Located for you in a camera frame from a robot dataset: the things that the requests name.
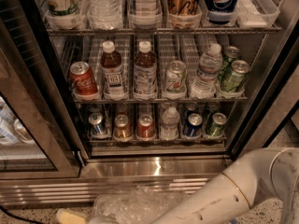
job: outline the bottle label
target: bottle label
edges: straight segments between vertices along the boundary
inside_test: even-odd
[[[134,65],[135,92],[152,94],[156,90],[156,65],[150,68]]]
[[[103,68],[106,93],[124,94],[127,92],[123,65],[117,68]]]

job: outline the cable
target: cable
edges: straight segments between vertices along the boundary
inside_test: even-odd
[[[18,220],[22,220],[22,221],[25,221],[25,222],[28,222],[28,223],[34,223],[34,224],[44,224],[42,222],[39,222],[39,221],[36,221],[36,220],[30,220],[30,219],[26,219],[26,218],[23,218],[23,217],[18,217],[18,216],[15,216],[11,213],[8,212],[7,209],[5,209],[3,206],[0,205],[0,210],[2,212],[4,212],[6,215],[12,217],[12,218],[15,218],[15,219],[18,219]]]

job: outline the bottle cap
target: bottle cap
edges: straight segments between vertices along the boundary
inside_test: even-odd
[[[150,42],[149,41],[140,41],[139,50],[143,53],[148,53],[150,51]]]
[[[211,51],[212,53],[220,53],[221,52],[221,45],[217,44],[217,43],[213,43],[210,48],[209,51]]]
[[[105,41],[103,42],[103,51],[105,53],[112,53],[115,50],[115,46],[113,41]]]

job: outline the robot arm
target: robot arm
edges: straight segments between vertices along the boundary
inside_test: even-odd
[[[254,150],[151,224],[222,224],[256,204],[283,201],[280,223],[299,223],[299,148]]]

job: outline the speckled floor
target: speckled floor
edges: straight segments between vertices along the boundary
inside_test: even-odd
[[[288,122],[286,126],[280,131],[278,136],[273,140],[271,146],[273,147],[299,147],[299,132],[291,122]],[[77,207],[75,205],[68,205],[71,210],[78,211],[90,215],[92,212],[92,203],[84,204],[84,206]],[[10,209],[11,214],[26,219],[32,219],[43,224],[57,224],[56,212],[58,206],[49,206],[49,208],[33,208],[33,209]],[[236,217],[232,223],[239,224],[278,224],[280,223],[282,210],[282,201],[278,199],[269,199],[264,203],[259,204],[255,208],[251,209],[241,217]],[[21,220],[17,220],[12,217],[8,217],[2,211],[0,211],[0,223],[1,224],[24,224]]]

